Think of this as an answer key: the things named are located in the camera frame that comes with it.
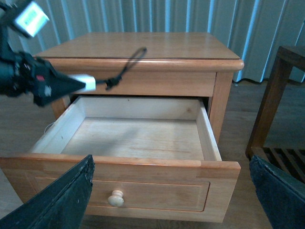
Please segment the drawer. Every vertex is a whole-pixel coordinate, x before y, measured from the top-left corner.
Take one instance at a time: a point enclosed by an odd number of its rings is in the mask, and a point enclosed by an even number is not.
[[[100,58],[47,59],[58,71],[86,73],[96,80],[118,75],[127,62],[126,59]],[[120,86],[106,91],[104,84],[97,85],[95,91],[86,94],[212,97],[216,72],[219,66],[227,66],[226,62],[228,60],[213,67],[213,60],[145,59],[124,74]]]
[[[240,171],[221,160],[201,101],[128,97],[79,97],[29,153],[0,166],[25,202],[88,154],[93,215],[221,222]],[[114,190],[120,207],[108,203]]]

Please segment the curtain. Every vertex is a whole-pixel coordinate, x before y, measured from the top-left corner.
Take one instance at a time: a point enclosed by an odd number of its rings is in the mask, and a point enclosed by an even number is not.
[[[280,45],[305,45],[304,0],[36,0],[50,22],[33,39],[10,32],[14,51],[36,54],[88,32],[209,32],[245,63],[234,81],[268,78]],[[303,81],[293,69],[291,79]]]

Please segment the nightstand leg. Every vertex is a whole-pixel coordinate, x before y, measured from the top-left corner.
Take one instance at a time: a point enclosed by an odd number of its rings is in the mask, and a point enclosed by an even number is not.
[[[217,143],[224,121],[224,113],[229,98],[232,79],[233,73],[217,73],[213,97],[209,101],[209,120]]]

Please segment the wooden floor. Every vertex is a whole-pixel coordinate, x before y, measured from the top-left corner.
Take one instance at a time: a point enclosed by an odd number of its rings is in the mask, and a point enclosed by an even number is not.
[[[238,161],[242,167],[229,209],[223,223],[174,220],[132,219],[85,216],[82,229],[269,229],[270,223],[256,197],[249,174],[249,161],[244,151],[253,128],[265,84],[240,83],[232,85],[225,121],[219,141],[223,160]],[[278,114],[266,146],[305,148],[305,87],[289,85],[284,93]],[[0,152],[24,152],[54,121],[51,108],[38,108],[32,98],[19,99],[0,96]],[[0,218],[21,205],[21,201],[0,171]]]

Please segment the drawer knob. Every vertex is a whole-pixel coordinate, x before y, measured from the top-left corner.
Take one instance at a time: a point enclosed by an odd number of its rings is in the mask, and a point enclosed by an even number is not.
[[[123,193],[120,190],[114,190],[112,196],[108,197],[108,203],[113,207],[120,207],[124,204]]]

